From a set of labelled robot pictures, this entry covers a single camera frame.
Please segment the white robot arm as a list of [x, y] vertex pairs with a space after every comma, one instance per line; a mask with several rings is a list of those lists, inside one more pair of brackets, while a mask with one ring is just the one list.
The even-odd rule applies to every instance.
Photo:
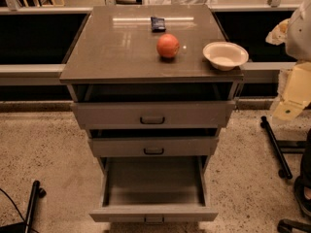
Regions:
[[278, 98], [272, 106], [277, 120], [291, 121], [311, 103], [311, 0], [303, 0], [290, 18], [282, 20], [266, 36], [271, 45], [285, 44], [286, 54], [296, 60], [279, 73]]

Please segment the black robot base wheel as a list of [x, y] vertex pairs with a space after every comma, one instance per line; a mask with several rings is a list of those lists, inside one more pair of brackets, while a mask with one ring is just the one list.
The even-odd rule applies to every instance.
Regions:
[[[298, 203], [301, 214], [311, 217], [311, 200], [305, 197], [304, 185], [301, 177], [298, 177], [294, 182], [294, 197]], [[279, 233], [293, 233], [294, 229], [304, 233], [311, 233], [310, 224], [290, 219], [281, 219], [278, 222], [277, 230]]]

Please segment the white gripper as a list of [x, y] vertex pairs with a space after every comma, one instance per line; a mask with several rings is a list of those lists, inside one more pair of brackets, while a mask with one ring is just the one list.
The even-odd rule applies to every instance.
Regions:
[[[279, 46], [286, 41], [289, 19], [278, 23], [266, 36], [265, 42]], [[273, 116], [283, 121], [298, 117], [303, 109], [311, 103], [311, 63], [298, 61], [290, 69], [282, 69], [279, 76], [280, 101]]]

